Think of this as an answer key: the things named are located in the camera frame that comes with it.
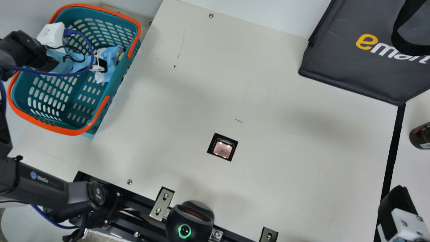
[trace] shopping basket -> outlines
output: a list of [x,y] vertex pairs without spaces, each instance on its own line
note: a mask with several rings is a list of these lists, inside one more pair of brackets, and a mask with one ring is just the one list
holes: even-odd
[[[18,72],[9,86],[9,103],[20,117],[47,130],[95,134],[139,46],[140,24],[119,12],[86,4],[60,8],[49,23],[63,22],[82,32],[96,49],[121,45],[126,50],[109,82],[96,83],[94,73],[47,77]],[[89,54],[79,35],[67,43]]]

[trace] white table surface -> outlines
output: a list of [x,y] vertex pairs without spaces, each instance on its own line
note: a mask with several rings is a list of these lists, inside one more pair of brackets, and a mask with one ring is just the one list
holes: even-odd
[[164,0],[79,170],[255,241],[373,240],[397,107],[299,76],[304,38],[209,13]]
[[425,92],[406,103],[399,150],[394,165],[391,188],[406,186],[418,214],[430,226],[430,150],[415,148],[409,141],[412,129],[430,121],[430,92]]

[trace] black bag strap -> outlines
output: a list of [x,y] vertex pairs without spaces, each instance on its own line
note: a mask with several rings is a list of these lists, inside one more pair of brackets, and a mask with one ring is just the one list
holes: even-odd
[[399,28],[404,25],[427,0],[406,0],[394,22],[391,43],[403,54],[410,56],[430,55],[430,45],[419,45],[406,41],[400,34]]

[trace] bolt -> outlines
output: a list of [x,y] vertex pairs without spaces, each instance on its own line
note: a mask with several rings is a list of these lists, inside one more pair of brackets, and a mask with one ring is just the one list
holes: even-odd
[[219,233],[219,231],[215,231],[214,232],[214,236],[215,236],[215,238],[219,239],[219,237],[221,236],[221,234]]

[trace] black shopping bag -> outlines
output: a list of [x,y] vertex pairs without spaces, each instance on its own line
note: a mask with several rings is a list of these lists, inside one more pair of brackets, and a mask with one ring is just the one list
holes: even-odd
[[427,44],[430,1],[332,0],[299,74],[401,106],[430,88]]

